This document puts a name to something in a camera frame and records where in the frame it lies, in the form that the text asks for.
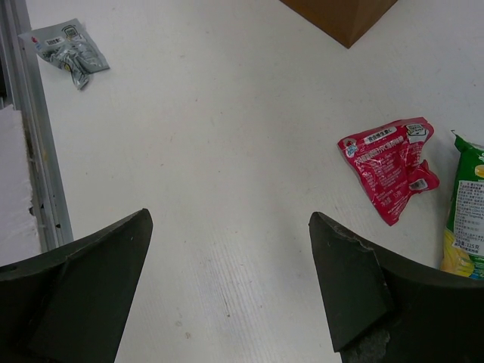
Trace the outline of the dark green chips packet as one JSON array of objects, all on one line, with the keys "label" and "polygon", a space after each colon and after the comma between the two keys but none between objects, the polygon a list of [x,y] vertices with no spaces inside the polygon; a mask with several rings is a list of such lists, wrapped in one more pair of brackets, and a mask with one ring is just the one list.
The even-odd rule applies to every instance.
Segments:
[{"label": "dark green chips packet", "polygon": [[483,279],[483,146],[455,136],[460,153],[443,235],[443,271]]}]

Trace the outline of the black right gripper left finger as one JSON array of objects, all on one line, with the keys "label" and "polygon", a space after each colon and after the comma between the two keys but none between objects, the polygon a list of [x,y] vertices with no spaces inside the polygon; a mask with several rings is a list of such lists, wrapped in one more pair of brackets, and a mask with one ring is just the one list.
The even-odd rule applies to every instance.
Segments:
[{"label": "black right gripper left finger", "polygon": [[153,221],[141,209],[82,239],[1,268],[3,362],[113,362]]}]

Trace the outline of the silver snack packet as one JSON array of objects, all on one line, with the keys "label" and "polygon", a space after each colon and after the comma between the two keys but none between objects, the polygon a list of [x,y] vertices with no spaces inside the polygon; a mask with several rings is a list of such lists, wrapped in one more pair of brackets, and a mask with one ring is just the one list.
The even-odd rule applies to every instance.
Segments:
[{"label": "silver snack packet", "polygon": [[88,84],[90,75],[110,69],[106,57],[76,18],[30,30],[19,38],[41,59],[67,71],[78,90]]}]

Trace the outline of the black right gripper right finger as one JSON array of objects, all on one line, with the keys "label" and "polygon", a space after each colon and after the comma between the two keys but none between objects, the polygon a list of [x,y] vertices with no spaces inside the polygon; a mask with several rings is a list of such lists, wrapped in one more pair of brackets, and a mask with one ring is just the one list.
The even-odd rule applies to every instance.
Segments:
[{"label": "black right gripper right finger", "polygon": [[483,283],[309,221],[330,338],[344,362],[481,362]]}]

